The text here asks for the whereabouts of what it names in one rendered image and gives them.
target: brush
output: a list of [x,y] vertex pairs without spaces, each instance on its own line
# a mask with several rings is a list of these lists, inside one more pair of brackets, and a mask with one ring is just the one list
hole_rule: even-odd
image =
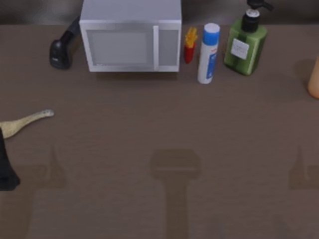
[[4,138],[10,138],[14,136],[16,133],[18,133],[22,128],[27,126],[28,124],[42,119],[46,117],[52,117],[54,116],[53,110],[43,110],[37,113],[34,113],[30,116],[26,116],[21,119],[13,120],[13,121],[4,121],[0,122],[0,128],[2,129],[3,137]]

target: pump bottle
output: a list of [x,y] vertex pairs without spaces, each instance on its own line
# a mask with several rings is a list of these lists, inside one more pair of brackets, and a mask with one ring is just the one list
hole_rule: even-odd
[[250,6],[231,27],[224,64],[243,74],[251,75],[258,66],[259,58],[267,37],[267,29],[259,25],[258,8],[272,11],[274,7],[264,0],[247,0]]

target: brown tabletop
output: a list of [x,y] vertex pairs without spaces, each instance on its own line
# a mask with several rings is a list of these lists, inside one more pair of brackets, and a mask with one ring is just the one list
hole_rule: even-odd
[[21,185],[0,192],[1,239],[319,237],[319,26],[268,26],[250,77],[223,65],[223,28],[209,85],[196,59],[95,74],[80,48],[53,69],[64,29],[0,27],[0,121],[56,113],[6,140]]

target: green bottle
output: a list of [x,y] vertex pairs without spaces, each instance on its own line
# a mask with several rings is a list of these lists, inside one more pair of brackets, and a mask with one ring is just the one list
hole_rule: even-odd
[[224,63],[249,76],[258,66],[267,36],[267,29],[259,25],[260,13],[257,9],[265,7],[272,11],[274,7],[264,0],[247,0],[247,3],[251,8],[230,28]]

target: pump dispenser head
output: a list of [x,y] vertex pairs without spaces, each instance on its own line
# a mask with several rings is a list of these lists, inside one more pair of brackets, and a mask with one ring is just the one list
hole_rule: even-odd
[[260,14],[258,9],[264,7],[272,11],[274,7],[270,3],[265,2],[265,0],[247,0],[247,4],[250,6],[250,9],[243,16],[241,28],[245,32],[253,33],[257,31],[259,26]]

